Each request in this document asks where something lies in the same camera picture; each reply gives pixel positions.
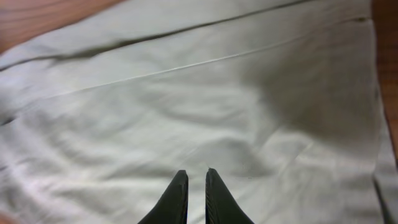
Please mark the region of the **grey-green cotton shorts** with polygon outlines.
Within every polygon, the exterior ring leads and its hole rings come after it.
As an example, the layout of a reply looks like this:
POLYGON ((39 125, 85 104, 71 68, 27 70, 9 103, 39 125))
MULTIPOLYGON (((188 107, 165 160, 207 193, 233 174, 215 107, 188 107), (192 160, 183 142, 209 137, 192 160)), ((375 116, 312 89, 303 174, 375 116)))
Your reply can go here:
POLYGON ((371 2, 124 1, 1 56, 1 213, 137 223, 216 169, 255 223, 396 223, 371 2))

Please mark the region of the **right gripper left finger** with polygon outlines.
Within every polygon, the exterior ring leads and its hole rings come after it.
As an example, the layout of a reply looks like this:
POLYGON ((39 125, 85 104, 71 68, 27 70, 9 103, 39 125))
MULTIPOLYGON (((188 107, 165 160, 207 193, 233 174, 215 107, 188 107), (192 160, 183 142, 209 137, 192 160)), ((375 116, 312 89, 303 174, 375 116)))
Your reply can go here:
POLYGON ((179 170, 153 209, 138 224, 186 224, 188 175, 179 170))

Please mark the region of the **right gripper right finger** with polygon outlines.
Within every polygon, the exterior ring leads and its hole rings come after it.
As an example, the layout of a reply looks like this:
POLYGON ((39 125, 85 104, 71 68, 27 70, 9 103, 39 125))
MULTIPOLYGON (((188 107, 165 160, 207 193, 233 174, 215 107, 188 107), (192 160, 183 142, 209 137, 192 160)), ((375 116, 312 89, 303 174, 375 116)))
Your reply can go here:
POLYGON ((213 168, 206 173, 205 203, 206 224, 254 224, 213 168))

